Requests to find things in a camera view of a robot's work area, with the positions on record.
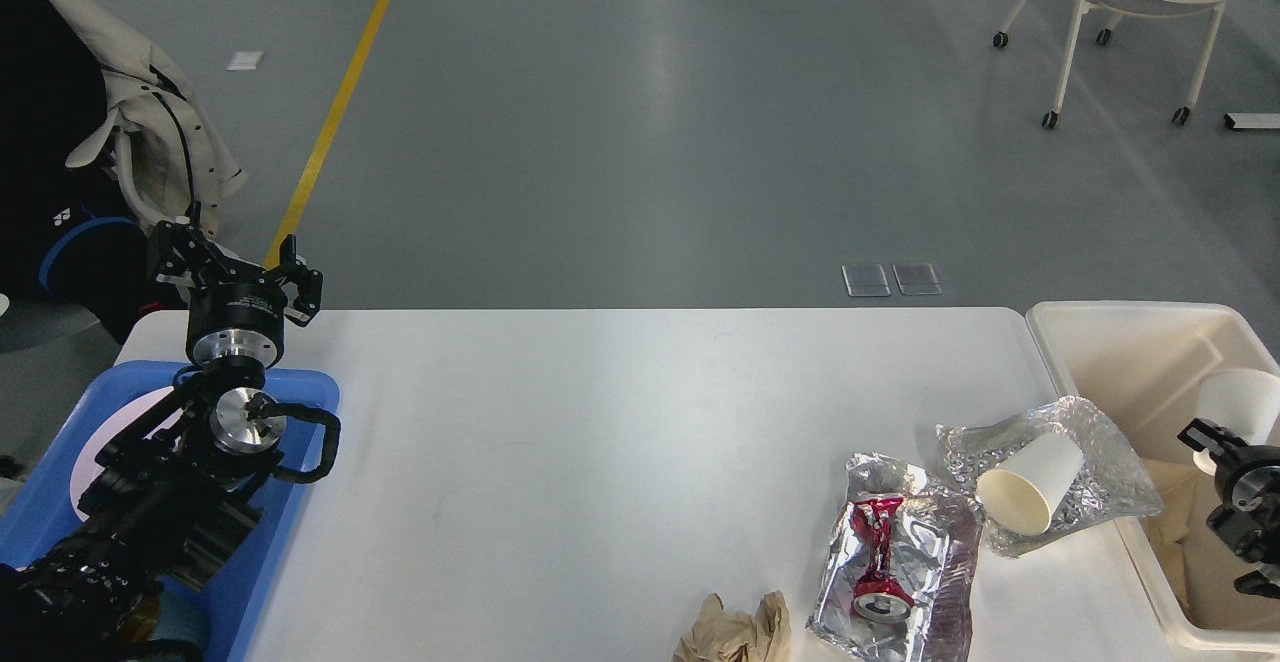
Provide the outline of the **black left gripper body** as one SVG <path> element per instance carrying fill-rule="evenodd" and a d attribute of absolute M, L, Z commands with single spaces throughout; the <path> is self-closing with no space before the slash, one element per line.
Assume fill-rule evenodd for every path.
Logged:
<path fill-rule="evenodd" d="M 192 289 L 186 330 L 188 361 L 204 366 L 215 359 L 247 356 L 266 369 L 284 353 L 283 289 L 256 282 L 233 282 Z"/>

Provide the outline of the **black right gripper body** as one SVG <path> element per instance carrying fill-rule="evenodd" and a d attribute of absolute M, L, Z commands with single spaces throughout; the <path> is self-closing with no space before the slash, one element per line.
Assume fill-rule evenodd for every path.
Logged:
<path fill-rule="evenodd" d="M 1215 515 L 1228 511 L 1254 513 L 1263 506 L 1263 497 L 1277 485 L 1279 448 L 1276 446 L 1224 444 L 1213 453 L 1215 490 L 1220 505 Z"/>

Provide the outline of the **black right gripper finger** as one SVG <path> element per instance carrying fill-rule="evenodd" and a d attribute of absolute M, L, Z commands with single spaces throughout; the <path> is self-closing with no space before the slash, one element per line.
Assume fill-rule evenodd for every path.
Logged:
<path fill-rule="evenodd" d="M 1229 453 L 1247 446 L 1247 442 L 1229 428 L 1206 419 L 1193 419 L 1179 433 L 1178 439 L 1193 451 L 1193 458 L 1203 464 L 1219 464 Z"/>

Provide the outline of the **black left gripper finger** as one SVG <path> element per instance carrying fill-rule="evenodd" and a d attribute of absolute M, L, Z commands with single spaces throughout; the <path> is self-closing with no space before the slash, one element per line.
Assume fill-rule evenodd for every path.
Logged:
<path fill-rule="evenodd" d="M 284 236 L 276 257 L 276 264 L 264 273 L 264 280 L 284 295 L 284 316 L 296 327 L 306 328 L 321 310 L 324 275 L 298 255 L 296 234 Z"/>
<path fill-rule="evenodd" d="M 155 223 L 147 242 L 148 278 L 189 289 L 244 282 L 244 261 L 211 241 L 201 222 L 202 205 L 192 202 L 186 215 Z"/>

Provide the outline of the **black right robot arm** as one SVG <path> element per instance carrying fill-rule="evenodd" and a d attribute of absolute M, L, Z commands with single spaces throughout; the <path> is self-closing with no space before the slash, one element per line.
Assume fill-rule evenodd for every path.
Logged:
<path fill-rule="evenodd" d="M 1206 519 L 1217 539 L 1252 571 L 1235 579 L 1240 594 L 1279 598 L 1279 449 L 1251 444 L 1229 429 L 1193 419 L 1179 442 L 1213 464 L 1220 505 Z"/>

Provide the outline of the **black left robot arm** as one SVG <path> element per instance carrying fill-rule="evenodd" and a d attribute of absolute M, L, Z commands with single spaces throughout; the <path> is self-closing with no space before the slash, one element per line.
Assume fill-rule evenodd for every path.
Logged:
<path fill-rule="evenodd" d="M 164 220 L 148 271 L 189 289 L 188 365 L 96 453 L 101 472 L 77 503 L 86 520 L 22 569 L 3 566 L 5 661 L 201 661 L 196 643 L 155 638 L 142 608 L 164 577 L 192 592 L 214 579 L 259 525 L 266 483 L 312 484 L 337 461 L 333 412 L 266 392 L 285 324 L 308 325 L 323 301 L 294 236 L 265 269 L 187 216 Z"/>

